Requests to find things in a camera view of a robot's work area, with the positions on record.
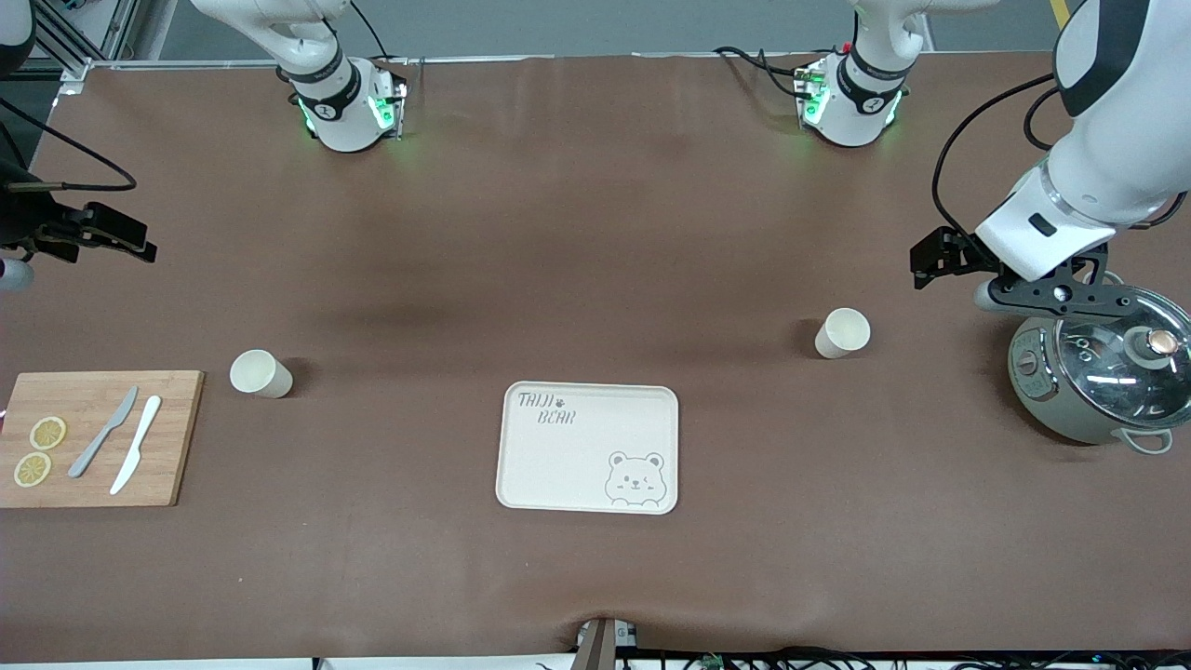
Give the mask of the brown table mat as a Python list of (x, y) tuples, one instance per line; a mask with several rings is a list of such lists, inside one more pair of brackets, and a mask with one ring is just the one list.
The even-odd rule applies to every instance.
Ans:
[[(716, 57), (434, 63), (360, 155), (267, 69), (92, 73), (51, 123), (138, 179), (105, 202), (158, 259), (35, 259), (0, 395), (207, 381), (177, 505), (0, 511), (0, 663), (532, 653), (600, 615), (693, 651), (1191, 649), (1191, 447), (1056, 442), (978, 276), (912, 288), (948, 133), (1048, 68), (923, 57), (838, 150)], [(871, 340), (824, 359), (837, 308)], [(285, 397), (233, 389), (250, 349)], [(674, 392), (676, 509), (503, 506), (520, 381)]]

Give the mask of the green electric cooking pot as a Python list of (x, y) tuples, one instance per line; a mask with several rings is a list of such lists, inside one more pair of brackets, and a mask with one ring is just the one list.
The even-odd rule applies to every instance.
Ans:
[(1030, 317), (1008, 349), (1008, 372), (1022, 406), (1052, 432), (1089, 445), (1114, 442), (1143, 455), (1162, 455), (1173, 445), (1174, 428), (1136, 428), (1095, 409), (1075, 392), (1059, 365), (1058, 323), (1071, 318)]

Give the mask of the grey plastic knife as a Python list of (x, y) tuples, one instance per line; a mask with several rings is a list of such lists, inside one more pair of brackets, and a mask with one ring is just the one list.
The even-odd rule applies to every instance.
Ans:
[(116, 407), (114, 414), (110, 417), (108, 421), (102, 425), (102, 428), (98, 431), (93, 440), (85, 447), (85, 452), (77, 455), (75, 462), (71, 463), (71, 467), (69, 467), (67, 472), (69, 478), (76, 480), (80, 478), (81, 475), (85, 475), (86, 470), (88, 470), (88, 467), (91, 467), (91, 463), (94, 461), (95, 455), (99, 450), (101, 450), (102, 444), (105, 444), (106, 438), (111, 436), (116, 428), (120, 427), (124, 420), (127, 419), (137, 397), (138, 386), (131, 386), (125, 397), (123, 397), (121, 403)]

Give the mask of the wooden cutting board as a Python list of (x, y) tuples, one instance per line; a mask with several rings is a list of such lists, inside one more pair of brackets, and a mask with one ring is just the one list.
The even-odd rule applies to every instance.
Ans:
[[(19, 374), (5, 403), (4, 428), (0, 430), (0, 509), (175, 505), (202, 381), (200, 370)], [(131, 386), (138, 386), (138, 397), (130, 415), (102, 442), (85, 475), (69, 478), (69, 467), (114, 414)], [(110, 487), (150, 395), (160, 395), (163, 402), (141, 447), (141, 465), (123, 490), (112, 496)], [(30, 428), (43, 417), (60, 417), (68, 425), (64, 442), (54, 449), (37, 450), (30, 445)], [(54, 467), (39, 486), (21, 489), (14, 483), (13, 470), (29, 452), (46, 452)]]

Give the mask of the white plastic cup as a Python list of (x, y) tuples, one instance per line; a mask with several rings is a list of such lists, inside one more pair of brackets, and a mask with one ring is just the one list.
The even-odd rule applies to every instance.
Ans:
[(871, 324), (859, 309), (833, 309), (816, 332), (815, 349), (824, 359), (842, 359), (866, 347), (871, 334)]
[(235, 390), (257, 397), (285, 397), (293, 387), (293, 374), (264, 349), (250, 349), (236, 357), (229, 378)]

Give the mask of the white plastic knife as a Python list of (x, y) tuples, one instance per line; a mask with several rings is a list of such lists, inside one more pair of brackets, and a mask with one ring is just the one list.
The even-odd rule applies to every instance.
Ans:
[(130, 447), (127, 447), (127, 453), (125, 453), (125, 459), (123, 461), (118, 474), (116, 474), (114, 482), (110, 487), (110, 495), (118, 495), (118, 493), (121, 491), (127, 484), (127, 481), (135, 475), (137, 467), (141, 465), (141, 458), (143, 458), (141, 447), (143, 447), (149, 430), (152, 428), (154, 419), (156, 419), (162, 402), (163, 400), (160, 395), (150, 395), (150, 397), (146, 399), (146, 403), (141, 412), (141, 420), (137, 424), (132, 442)]

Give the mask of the aluminium frame profile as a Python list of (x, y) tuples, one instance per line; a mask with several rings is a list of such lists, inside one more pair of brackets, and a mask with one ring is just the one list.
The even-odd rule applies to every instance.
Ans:
[(135, 60), (157, 0), (33, 0), (33, 51), (19, 81), (81, 82), (96, 63)]

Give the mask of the cream tray with bear print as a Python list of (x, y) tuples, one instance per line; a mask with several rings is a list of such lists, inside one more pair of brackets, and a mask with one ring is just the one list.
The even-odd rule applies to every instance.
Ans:
[(511, 509), (666, 515), (679, 397), (665, 386), (520, 381), (501, 403), (495, 496)]

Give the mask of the glass pot lid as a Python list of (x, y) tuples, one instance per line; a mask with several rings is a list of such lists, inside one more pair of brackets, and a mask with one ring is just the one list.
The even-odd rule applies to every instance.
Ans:
[(1136, 428), (1191, 421), (1191, 314), (1148, 289), (1131, 288), (1131, 313), (1061, 319), (1059, 365), (1081, 397)]

